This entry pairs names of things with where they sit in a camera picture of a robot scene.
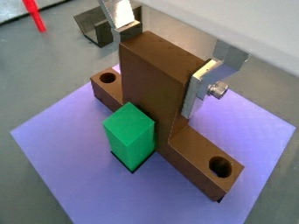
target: brown wooden block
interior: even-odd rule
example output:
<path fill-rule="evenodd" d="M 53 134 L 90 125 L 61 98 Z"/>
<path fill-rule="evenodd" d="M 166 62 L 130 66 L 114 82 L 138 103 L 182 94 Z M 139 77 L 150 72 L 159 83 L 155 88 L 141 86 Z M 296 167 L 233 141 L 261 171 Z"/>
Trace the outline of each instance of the brown wooden block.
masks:
<path fill-rule="evenodd" d="M 157 121 L 158 152 L 206 195 L 221 200 L 244 165 L 181 115 L 191 75 L 206 61 L 150 31 L 121 43 L 119 59 L 125 102 Z"/>
<path fill-rule="evenodd" d="M 119 72 L 109 68 L 90 79 L 95 96 L 113 111 L 117 111 L 125 105 Z"/>

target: red object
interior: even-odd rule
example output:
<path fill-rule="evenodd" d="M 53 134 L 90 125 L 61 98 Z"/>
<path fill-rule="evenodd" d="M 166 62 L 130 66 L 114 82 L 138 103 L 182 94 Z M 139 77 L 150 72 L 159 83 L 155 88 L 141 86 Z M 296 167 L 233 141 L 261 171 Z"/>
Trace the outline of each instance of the red object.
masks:
<path fill-rule="evenodd" d="M 39 31 L 46 32 L 46 25 L 41 16 L 41 12 L 39 12 L 39 8 L 38 8 L 35 0 L 23 0 L 23 4 L 26 6 L 26 9 L 33 15 L 33 19 L 38 26 Z"/>

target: metal stand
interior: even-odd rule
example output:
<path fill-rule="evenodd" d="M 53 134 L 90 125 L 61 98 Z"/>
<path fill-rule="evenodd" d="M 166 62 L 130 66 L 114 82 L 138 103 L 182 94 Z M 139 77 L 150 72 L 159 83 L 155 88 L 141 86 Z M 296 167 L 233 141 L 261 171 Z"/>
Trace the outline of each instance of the metal stand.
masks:
<path fill-rule="evenodd" d="M 135 20 L 142 22 L 142 5 L 133 2 Z M 87 10 L 74 17 L 86 38 L 99 47 L 114 42 L 111 25 L 101 7 Z"/>

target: green cube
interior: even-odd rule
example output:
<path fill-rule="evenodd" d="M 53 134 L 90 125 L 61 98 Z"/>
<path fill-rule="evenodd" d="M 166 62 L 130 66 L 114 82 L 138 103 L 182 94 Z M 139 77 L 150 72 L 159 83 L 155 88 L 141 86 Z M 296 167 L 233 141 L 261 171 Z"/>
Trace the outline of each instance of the green cube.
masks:
<path fill-rule="evenodd" d="M 134 172 L 155 151 L 155 121 L 129 102 L 103 125 L 113 152 Z"/>

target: gray floor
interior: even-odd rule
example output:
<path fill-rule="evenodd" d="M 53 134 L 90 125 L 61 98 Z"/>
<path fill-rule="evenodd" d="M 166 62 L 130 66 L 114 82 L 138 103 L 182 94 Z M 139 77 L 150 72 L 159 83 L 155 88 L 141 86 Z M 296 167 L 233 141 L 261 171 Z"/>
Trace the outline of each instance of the gray floor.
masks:
<path fill-rule="evenodd" d="M 35 2 L 39 9 L 43 9 L 45 7 L 50 7 L 63 1 L 66 0 L 37 0 Z M 0 0 L 0 5 L 0 24 L 29 14 L 22 0 Z"/>
<path fill-rule="evenodd" d="M 82 87 L 94 73 L 118 63 L 118 46 L 95 47 L 82 36 L 73 18 L 97 6 L 97 0 L 74 0 L 45 11 L 42 16 L 49 31 L 43 34 L 30 17 L 0 27 L 2 224 L 71 223 L 10 131 Z M 145 10 L 145 28 L 202 58 L 211 56 L 215 38 L 150 9 Z M 228 83 L 254 103 L 299 126 L 299 79 L 290 73 L 253 57 Z M 260 195 L 248 223 L 297 224 L 298 186 L 299 131 Z"/>

